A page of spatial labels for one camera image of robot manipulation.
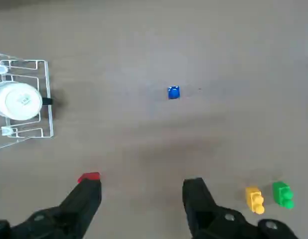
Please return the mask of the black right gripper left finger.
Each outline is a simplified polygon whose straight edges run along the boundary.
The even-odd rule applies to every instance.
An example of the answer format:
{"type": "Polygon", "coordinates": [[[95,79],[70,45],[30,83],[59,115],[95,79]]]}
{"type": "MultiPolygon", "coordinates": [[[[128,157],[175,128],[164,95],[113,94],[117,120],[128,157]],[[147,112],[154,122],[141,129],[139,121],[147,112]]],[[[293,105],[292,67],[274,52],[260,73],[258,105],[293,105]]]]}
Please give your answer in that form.
{"type": "Polygon", "coordinates": [[[82,239],[102,201],[100,180],[83,179],[56,207],[11,226],[0,220],[0,239],[82,239]]]}

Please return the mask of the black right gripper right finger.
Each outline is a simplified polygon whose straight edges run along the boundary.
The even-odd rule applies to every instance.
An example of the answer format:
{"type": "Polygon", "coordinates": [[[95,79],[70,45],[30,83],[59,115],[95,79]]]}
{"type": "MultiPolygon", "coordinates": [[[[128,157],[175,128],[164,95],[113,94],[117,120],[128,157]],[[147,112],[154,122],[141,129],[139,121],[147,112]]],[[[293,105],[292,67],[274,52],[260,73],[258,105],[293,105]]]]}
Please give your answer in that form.
{"type": "Polygon", "coordinates": [[[284,223],[273,219],[246,221],[238,211],[215,203],[202,178],[186,179],[182,200],[193,239],[297,239],[284,223]]]}

